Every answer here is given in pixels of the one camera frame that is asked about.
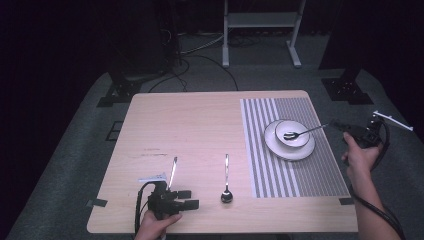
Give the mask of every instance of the wire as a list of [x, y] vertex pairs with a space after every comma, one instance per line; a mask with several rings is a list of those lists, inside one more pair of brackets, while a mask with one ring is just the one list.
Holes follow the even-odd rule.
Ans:
[[166, 46], [166, 45], [168, 45], [168, 44], [171, 42], [171, 40], [172, 40], [172, 33], [171, 33], [171, 31], [169, 31], [169, 30], [167, 30], [167, 29], [161, 29], [160, 31], [161, 31], [161, 32], [166, 32], [166, 33], [167, 33], [167, 35], [168, 35], [168, 40], [166, 41], [166, 43], [162, 43], [162, 45]]
[[[185, 59], [181, 59], [181, 60], [187, 64], [187, 68], [186, 68], [186, 69], [185, 69], [182, 73], [179, 73], [179, 74], [175, 74], [175, 73], [173, 73], [173, 74], [174, 74], [174, 76], [172, 76], [172, 77], [168, 77], [168, 78], [165, 78], [165, 79], [163, 79], [163, 80], [159, 81], [158, 83], [156, 83], [155, 85], [153, 85], [153, 87], [151, 87], [151, 88], [149, 89], [148, 93], [151, 93], [151, 92], [153, 91], [153, 89], [154, 89], [154, 88], [156, 88], [157, 86], [159, 86], [159, 85], [160, 85], [160, 84], [162, 84], [163, 82], [168, 81], [168, 80], [170, 80], [170, 79], [173, 79], [174, 77], [181, 76], [181, 75], [183, 75], [184, 73], [186, 73], [186, 72], [190, 69], [190, 64], [189, 64], [189, 63], [187, 62], [187, 60], [185, 60]], [[187, 91], [187, 89], [186, 89], [187, 82], [185, 82], [185, 85], [183, 84], [183, 82], [181, 82], [181, 84], [183, 85], [183, 90], [185, 89], [185, 90]]]
[[[387, 149], [390, 145], [390, 130], [387, 124], [384, 121], [381, 121], [381, 124], [384, 126], [384, 130], [386, 133], [386, 141], [383, 144], [383, 149], [381, 150], [380, 154], [378, 155], [376, 161], [374, 162], [374, 165], [371, 168], [371, 171], [373, 171], [381, 162], [384, 155], [387, 152]], [[376, 206], [372, 205], [371, 203], [367, 202], [366, 200], [362, 199], [353, 190], [352, 185], [349, 186], [349, 192], [352, 195], [353, 198], [355, 198], [358, 202], [360, 202], [363, 206], [380, 216], [384, 221], [386, 221], [399, 235], [399, 237], [403, 240], [405, 238], [405, 234], [402, 229], [402, 225], [400, 224], [399, 220], [395, 216], [395, 214], [386, 206], [383, 204], [384, 209], [389, 213], [385, 213], [384, 211], [380, 210]]]
[[151, 184], [152, 182], [147, 182], [145, 183], [140, 191], [138, 191], [138, 195], [137, 195], [137, 203], [135, 205], [135, 220], [134, 220], [134, 230], [135, 230], [135, 234], [137, 234], [138, 229], [140, 228], [140, 218], [141, 218], [141, 212], [143, 211], [144, 207], [146, 206], [147, 202], [143, 205], [143, 208], [140, 209], [140, 204], [141, 204], [141, 199], [143, 197], [143, 191], [144, 188]]
[[261, 43], [261, 37], [257, 37], [258, 40], [254, 40], [249, 37], [233, 36], [230, 38], [228, 46], [232, 48], [248, 48], [258, 43]]
[[183, 54], [183, 55], [184, 55], [184, 54], [190, 54], [190, 53], [196, 52], [196, 51], [198, 51], [198, 50], [201, 50], [201, 49], [207, 48], [207, 47], [212, 46], [213, 44], [215, 44], [215, 43], [217, 43], [217, 42], [221, 41], [221, 39], [223, 39], [223, 38], [224, 38], [224, 34], [221, 34], [221, 36], [219, 36], [217, 39], [212, 40], [212, 41], [210, 41], [210, 42], [208, 42], [208, 43], [205, 43], [205, 44], [203, 44], [203, 45], [201, 45], [201, 46], [199, 46], [199, 47], [193, 48], [193, 49], [191, 49], [191, 50], [187, 50], [187, 51], [181, 52], [181, 54]]
[[191, 55], [191, 56], [186, 56], [186, 57], [200, 57], [200, 58], [204, 58], [204, 59], [207, 59], [207, 60], [209, 60], [209, 61], [211, 61], [211, 62], [213, 62], [213, 63], [215, 63], [216, 65], [218, 65], [222, 70], [224, 70], [225, 72], [227, 72], [228, 73], [228, 75], [230, 75], [230, 77], [231, 77], [231, 79], [233, 80], [233, 82], [234, 82], [234, 85], [235, 85], [235, 87], [236, 87], [236, 91], [239, 91], [239, 88], [238, 88], [238, 85], [237, 85], [237, 81], [236, 81], [236, 79], [234, 78], [234, 76], [233, 76], [233, 74], [231, 74], [231, 72], [230, 71], [228, 71], [226, 68], [224, 68], [220, 63], [218, 63], [217, 61], [215, 61], [215, 60], [213, 60], [213, 59], [211, 59], [211, 58], [208, 58], [208, 57], [205, 57], [205, 56], [202, 56], [202, 55]]

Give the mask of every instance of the person's left hand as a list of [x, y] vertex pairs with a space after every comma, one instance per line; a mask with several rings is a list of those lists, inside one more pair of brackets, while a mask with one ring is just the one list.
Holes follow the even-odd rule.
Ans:
[[181, 214], [175, 214], [163, 220], [157, 220], [155, 214], [147, 210], [144, 213], [135, 240], [156, 240], [159, 236], [164, 236], [166, 234], [166, 228], [176, 223], [181, 217]]

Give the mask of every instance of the shelf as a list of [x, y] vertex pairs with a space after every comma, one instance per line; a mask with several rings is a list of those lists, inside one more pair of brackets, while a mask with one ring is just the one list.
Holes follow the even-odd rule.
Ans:
[[294, 27], [296, 12], [229, 13], [229, 28]]

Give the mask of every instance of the human hand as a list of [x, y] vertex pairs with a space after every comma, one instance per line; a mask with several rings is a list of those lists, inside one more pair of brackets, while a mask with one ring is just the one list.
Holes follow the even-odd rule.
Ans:
[[166, 228], [176, 223], [181, 217], [181, 214], [175, 214], [163, 220], [157, 220], [155, 214], [147, 210], [144, 213], [140, 229], [134, 240], [156, 240], [158, 237], [165, 235]]
[[371, 178], [371, 168], [380, 154], [381, 145], [362, 149], [349, 133], [344, 132], [343, 138], [348, 145], [348, 150], [342, 155], [342, 160], [349, 161], [347, 175], [352, 184], [358, 178]]

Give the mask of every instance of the controller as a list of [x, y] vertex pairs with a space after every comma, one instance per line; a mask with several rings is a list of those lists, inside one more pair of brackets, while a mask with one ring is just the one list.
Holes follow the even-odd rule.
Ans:
[[368, 125], [366, 128], [357, 125], [346, 124], [339, 120], [332, 120], [329, 124], [329, 126], [339, 131], [348, 132], [361, 148], [376, 147], [382, 142], [379, 135], [381, 125], [382, 119], [377, 116], [373, 116], [368, 120]]
[[184, 202], [175, 201], [175, 199], [191, 198], [191, 191], [173, 191], [167, 189], [165, 181], [151, 182], [155, 189], [147, 198], [147, 207], [155, 213], [158, 220], [162, 220], [164, 214], [174, 215], [180, 211], [199, 209], [199, 200], [185, 200]]

